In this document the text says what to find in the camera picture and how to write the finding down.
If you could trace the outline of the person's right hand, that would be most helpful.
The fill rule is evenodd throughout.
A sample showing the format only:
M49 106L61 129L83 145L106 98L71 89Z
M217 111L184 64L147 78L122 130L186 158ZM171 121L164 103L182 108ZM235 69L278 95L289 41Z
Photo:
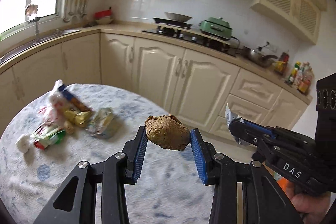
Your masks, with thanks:
M289 181L285 187L285 192L296 210L305 213L303 223L320 223L323 220L330 206L330 192L318 197L304 193L295 194L295 184Z

